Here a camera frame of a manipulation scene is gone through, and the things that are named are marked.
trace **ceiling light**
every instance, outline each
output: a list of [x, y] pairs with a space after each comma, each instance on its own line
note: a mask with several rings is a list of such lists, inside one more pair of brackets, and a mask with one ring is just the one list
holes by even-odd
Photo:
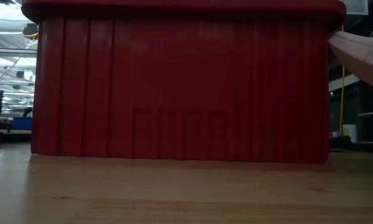
[[18, 95], [18, 96], [35, 96], [34, 93], [6, 93], [4, 92], [4, 95]]

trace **wooden floor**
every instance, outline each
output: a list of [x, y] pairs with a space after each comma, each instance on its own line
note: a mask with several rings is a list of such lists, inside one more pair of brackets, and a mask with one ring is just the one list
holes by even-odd
[[0, 223], [373, 223], [373, 154], [328, 165], [31, 156], [0, 146]]

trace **red plastic bin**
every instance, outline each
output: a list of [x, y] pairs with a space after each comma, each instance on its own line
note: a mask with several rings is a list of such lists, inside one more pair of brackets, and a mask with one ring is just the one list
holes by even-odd
[[24, 0], [32, 153], [326, 162], [337, 0]]

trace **bin lid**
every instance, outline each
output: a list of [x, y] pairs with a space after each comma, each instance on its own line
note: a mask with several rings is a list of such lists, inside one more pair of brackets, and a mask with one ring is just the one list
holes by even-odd
[[147, 13], [155, 16], [155, 12], [161, 16], [184, 12], [190, 17], [221, 15], [225, 19], [296, 17], [324, 22], [333, 30], [344, 22], [346, 6], [339, 0], [24, 0], [22, 12], [36, 23], [42, 16], [54, 14], [109, 17], [109, 12], [115, 12], [113, 15], [132, 13], [133, 16], [138, 16], [136, 12], [143, 12], [144, 16]]

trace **bin rim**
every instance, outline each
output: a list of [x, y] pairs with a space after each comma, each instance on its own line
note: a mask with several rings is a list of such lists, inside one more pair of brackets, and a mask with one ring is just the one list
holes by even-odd
[[[23, 0], [22, 12], [35, 23], [39, 23], [44, 9], [50, 14], [61, 16], [69, 8], [77, 8], [78, 12], [94, 8], [94, 13], [99, 12], [99, 7], [114, 9], [139, 9], [154, 10], [201, 10], [207, 12], [274, 12], [287, 13], [296, 16], [301, 14], [307, 19], [316, 19], [326, 23], [330, 30], [337, 29], [346, 19], [346, 6], [340, 0]], [[235, 15], [224, 15], [232, 19]]]

